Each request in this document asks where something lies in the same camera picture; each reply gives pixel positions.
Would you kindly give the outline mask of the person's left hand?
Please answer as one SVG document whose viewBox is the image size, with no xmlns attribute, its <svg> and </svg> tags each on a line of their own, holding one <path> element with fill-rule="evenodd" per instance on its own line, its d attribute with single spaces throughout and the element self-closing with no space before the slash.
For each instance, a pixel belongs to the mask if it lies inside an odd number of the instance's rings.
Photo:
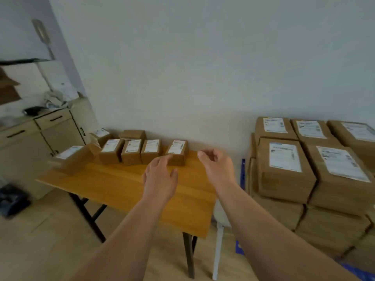
<svg viewBox="0 0 375 281">
<path fill-rule="evenodd" d="M 155 200 L 158 204 L 166 205 L 175 194 L 177 186 L 170 185 L 170 171 L 167 169 L 172 155 L 160 156 L 153 159 L 142 175 L 143 196 L 142 200 Z"/>
</svg>

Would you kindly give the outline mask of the person's right hand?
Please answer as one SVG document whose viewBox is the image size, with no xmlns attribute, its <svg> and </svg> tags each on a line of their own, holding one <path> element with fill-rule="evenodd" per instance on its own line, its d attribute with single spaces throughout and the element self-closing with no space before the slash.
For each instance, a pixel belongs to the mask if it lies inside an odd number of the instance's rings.
<svg viewBox="0 0 375 281">
<path fill-rule="evenodd" d="M 218 149 L 200 151 L 205 151 L 210 157 L 210 168 L 206 170 L 206 174 L 216 191 L 225 186 L 236 184 L 232 159 L 225 152 Z"/>
</svg>

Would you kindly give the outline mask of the person's right forearm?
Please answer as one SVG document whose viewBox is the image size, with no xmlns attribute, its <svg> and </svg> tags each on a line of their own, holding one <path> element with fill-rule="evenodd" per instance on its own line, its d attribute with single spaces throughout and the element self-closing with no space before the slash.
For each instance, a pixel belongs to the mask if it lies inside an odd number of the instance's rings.
<svg viewBox="0 0 375 281">
<path fill-rule="evenodd" d="M 215 183 L 219 201 L 259 281 L 361 281 L 284 227 L 236 183 Z"/>
</svg>

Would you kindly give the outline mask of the person's left forearm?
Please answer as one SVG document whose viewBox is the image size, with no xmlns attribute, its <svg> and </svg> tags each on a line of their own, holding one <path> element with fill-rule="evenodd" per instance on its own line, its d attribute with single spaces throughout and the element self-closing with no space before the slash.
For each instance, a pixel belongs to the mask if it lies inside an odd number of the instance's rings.
<svg viewBox="0 0 375 281">
<path fill-rule="evenodd" d="M 71 281 L 143 281 L 154 232 L 170 198 L 144 196 Z"/>
</svg>

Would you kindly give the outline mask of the row of small cardboard boxes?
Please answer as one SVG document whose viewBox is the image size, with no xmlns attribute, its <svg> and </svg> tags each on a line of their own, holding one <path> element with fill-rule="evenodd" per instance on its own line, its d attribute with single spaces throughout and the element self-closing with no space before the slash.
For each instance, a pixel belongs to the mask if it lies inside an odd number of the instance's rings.
<svg viewBox="0 0 375 281">
<path fill-rule="evenodd" d="M 164 149 L 161 139 L 148 139 L 144 130 L 124 130 L 116 137 L 101 128 L 89 133 L 91 142 L 86 146 L 74 145 L 54 156 L 51 169 L 65 175 L 73 175 L 90 162 L 102 165 L 147 165 L 154 158 L 173 155 L 170 165 L 184 166 L 188 154 L 188 142 L 173 140 Z"/>
</svg>

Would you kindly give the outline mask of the wooden folding table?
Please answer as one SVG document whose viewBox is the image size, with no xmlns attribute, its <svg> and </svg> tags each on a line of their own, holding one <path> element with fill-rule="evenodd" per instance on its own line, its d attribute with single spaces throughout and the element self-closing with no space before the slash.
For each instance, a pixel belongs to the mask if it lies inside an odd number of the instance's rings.
<svg viewBox="0 0 375 281">
<path fill-rule="evenodd" d="M 129 212 L 142 196 L 141 176 L 145 169 L 145 165 L 102 165 L 91 162 L 71 176 L 50 169 L 36 180 L 66 191 L 96 236 L 104 242 L 105 236 L 94 220 L 101 214 L 104 206 L 91 216 L 85 208 L 85 203 L 92 200 Z M 160 221 L 183 233 L 188 276 L 194 279 L 196 241 L 207 236 L 216 193 L 195 151 L 189 151 L 186 165 L 177 169 L 179 184 Z"/>
</svg>

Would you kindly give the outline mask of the white plastic stool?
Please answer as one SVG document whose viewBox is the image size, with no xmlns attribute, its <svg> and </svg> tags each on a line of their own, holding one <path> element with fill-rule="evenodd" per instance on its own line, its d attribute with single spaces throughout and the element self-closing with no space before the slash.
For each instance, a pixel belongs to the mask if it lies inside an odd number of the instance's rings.
<svg viewBox="0 0 375 281">
<path fill-rule="evenodd" d="M 213 264 L 213 275 L 212 279 L 217 281 L 218 278 L 218 268 L 221 258 L 221 248 L 222 248 L 222 239 L 224 235 L 224 228 L 231 228 L 229 219 L 219 201 L 216 199 L 214 209 L 213 209 L 213 218 L 216 221 L 217 234 L 216 234 L 216 245 L 215 245 L 215 254 L 214 254 L 214 264 Z"/>
</svg>

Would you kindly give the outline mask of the stack of large cardboard parcels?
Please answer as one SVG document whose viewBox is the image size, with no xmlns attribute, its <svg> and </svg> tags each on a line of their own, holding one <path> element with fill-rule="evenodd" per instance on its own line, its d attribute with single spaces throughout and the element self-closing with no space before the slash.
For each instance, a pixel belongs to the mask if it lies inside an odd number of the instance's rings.
<svg viewBox="0 0 375 281">
<path fill-rule="evenodd" d="M 324 254 L 375 275 L 375 127 L 258 117 L 246 191 Z"/>
</svg>

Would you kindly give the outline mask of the crumpled white cloth pile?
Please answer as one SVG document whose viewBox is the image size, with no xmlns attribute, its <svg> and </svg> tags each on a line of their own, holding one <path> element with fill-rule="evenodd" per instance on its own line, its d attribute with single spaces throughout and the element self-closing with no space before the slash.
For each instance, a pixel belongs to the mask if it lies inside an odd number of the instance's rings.
<svg viewBox="0 0 375 281">
<path fill-rule="evenodd" d="M 47 110 L 68 108 L 74 99 L 60 91 L 51 90 L 43 94 L 43 106 Z"/>
</svg>

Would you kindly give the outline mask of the beige drawer cabinet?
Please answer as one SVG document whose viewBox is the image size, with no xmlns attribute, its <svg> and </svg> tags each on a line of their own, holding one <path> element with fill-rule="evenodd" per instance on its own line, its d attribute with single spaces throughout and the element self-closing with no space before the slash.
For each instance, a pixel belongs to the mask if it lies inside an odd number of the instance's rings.
<svg viewBox="0 0 375 281">
<path fill-rule="evenodd" d="M 87 98 L 78 98 L 58 110 L 40 110 L 38 115 L 15 119 L 0 127 L 0 185 L 11 183 L 27 192 L 32 201 L 52 187 L 36 178 L 48 170 L 48 161 L 72 146 L 90 143 L 98 123 Z"/>
</svg>

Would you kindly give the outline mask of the black bag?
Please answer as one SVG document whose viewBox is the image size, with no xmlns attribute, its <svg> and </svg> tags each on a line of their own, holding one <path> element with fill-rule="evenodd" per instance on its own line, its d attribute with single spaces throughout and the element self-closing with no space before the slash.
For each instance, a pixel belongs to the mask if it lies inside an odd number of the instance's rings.
<svg viewBox="0 0 375 281">
<path fill-rule="evenodd" d="M 0 216 L 12 218 L 31 205 L 27 192 L 14 184 L 0 187 Z"/>
</svg>

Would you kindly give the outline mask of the flat brown cardboard pieces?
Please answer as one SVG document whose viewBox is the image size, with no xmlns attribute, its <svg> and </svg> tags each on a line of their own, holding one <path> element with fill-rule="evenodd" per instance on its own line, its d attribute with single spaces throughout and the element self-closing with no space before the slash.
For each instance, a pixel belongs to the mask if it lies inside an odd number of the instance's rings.
<svg viewBox="0 0 375 281">
<path fill-rule="evenodd" d="M 20 83 L 8 77 L 2 67 L 0 67 L 0 105 L 21 100 L 16 90 L 18 85 Z"/>
</svg>

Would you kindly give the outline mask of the silver desk lamp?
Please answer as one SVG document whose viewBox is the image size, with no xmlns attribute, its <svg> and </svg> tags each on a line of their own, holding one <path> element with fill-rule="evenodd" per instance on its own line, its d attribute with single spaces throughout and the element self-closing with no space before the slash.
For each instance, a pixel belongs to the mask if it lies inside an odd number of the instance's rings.
<svg viewBox="0 0 375 281">
<path fill-rule="evenodd" d="M 48 34 L 43 22 L 39 19 L 32 19 L 31 22 L 33 24 L 35 32 L 38 35 L 40 41 L 42 42 L 42 44 L 44 44 L 44 46 L 46 47 L 46 49 L 49 53 L 50 61 L 54 61 L 55 55 L 54 55 L 54 52 L 51 48 L 51 40 L 50 40 L 49 34 Z M 44 75 L 44 73 L 42 72 L 41 69 L 40 69 L 40 72 L 41 72 L 42 76 L 44 77 L 44 79 L 46 80 L 46 82 L 49 86 L 49 89 L 51 91 L 57 91 L 56 89 L 54 89 L 53 85 L 49 82 L 48 78 Z"/>
</svg>

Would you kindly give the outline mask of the black wall shelf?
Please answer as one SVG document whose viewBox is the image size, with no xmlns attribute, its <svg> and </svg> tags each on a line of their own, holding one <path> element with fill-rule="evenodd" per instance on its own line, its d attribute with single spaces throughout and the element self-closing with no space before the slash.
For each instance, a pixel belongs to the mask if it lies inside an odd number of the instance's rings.
<svg viewBox="0 0 375 281">
<path fill-rule="evenodd" d="M 37 63 L 43 61 L 51 61 L 48 59 L 31 58 L 31 59 L 18 59 L 18 60 L 0 60 L 0 66 L 11 66 L 20 64 Z"/>
</svg>

